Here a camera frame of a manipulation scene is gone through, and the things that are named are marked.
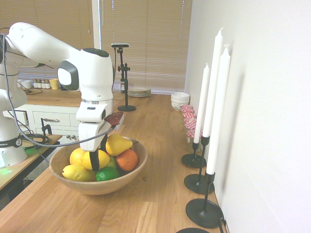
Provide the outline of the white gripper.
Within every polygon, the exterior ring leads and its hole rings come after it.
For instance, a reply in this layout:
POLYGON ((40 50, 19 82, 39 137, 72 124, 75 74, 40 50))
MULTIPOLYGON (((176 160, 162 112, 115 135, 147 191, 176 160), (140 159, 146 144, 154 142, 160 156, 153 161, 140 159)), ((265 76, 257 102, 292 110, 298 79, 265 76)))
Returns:
MULTIPOLYGON (((100 101, 99 104, 81 102, 76 113, 76 119, 80 121, 78 127, 79 140, 83 141, 107 132, 111 124, 104 118, 113 113, 112 103, 100 101)), ((100 150, 106 151, 107 135, 105 134, 100 143, 100 150)), ((90 163, 93 171, 100 170, 99 150, 90 151, 90 163)))

